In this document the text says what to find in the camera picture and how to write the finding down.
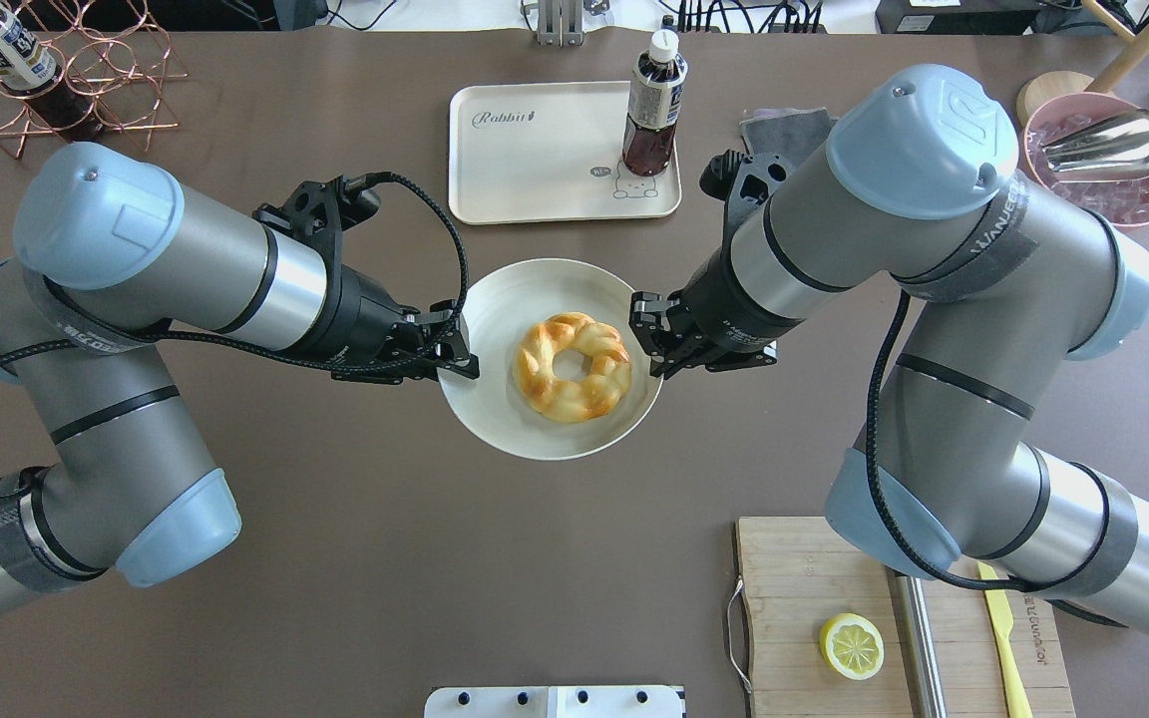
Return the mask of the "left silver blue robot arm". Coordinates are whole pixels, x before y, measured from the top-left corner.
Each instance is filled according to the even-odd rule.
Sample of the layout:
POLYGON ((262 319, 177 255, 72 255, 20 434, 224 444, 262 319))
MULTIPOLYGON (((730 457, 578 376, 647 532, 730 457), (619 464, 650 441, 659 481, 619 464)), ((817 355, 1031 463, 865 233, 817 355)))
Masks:
POLYGON ((378 213, 388 182, 409 183, 303 182, 242 214, 99 142, 46 160, 0 263, 0 375, 26 389, 59 460, 0 478, 0 613, 106 569, 154 586, 240 535, 160 342, 338 381, 479 376, 464 298, 421 312, 344 263, 345 231, 378 213))

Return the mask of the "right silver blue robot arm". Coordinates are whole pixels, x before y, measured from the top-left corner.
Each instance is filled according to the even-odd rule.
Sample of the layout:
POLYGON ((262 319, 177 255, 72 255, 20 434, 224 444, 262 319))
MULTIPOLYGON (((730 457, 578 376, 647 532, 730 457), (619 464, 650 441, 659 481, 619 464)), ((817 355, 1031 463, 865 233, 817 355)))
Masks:
POLYGON ((1116 349, 1149 317, 1149 250, 1031 182, 1003 105, 958 69, 894 74, 759 186, 720 248, 668 296, 637 292, 651 376, 770 365, 774 342, 877 273, 897 319, 923 309, 867 383, 831 527, 903 576, 1027 592, 1149 633, 1149 502, 1024 442, 1058 366, 1116 349))

